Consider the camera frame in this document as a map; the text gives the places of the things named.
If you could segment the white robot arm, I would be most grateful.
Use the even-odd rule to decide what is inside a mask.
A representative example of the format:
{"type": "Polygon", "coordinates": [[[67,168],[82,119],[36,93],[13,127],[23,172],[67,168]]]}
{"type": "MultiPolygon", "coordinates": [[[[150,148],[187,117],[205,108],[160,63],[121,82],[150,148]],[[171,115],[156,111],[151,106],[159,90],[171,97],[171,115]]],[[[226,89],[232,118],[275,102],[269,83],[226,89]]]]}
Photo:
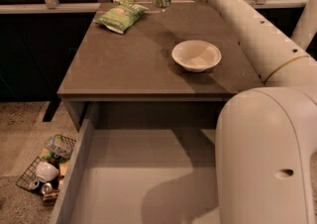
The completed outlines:
{"type": "Polygon", "coordinates": [[[193,0],[229,24],[263,87],[221,111],[215,132],[221,224],[316,224],[316,61],[245,0],[193,0]]]}

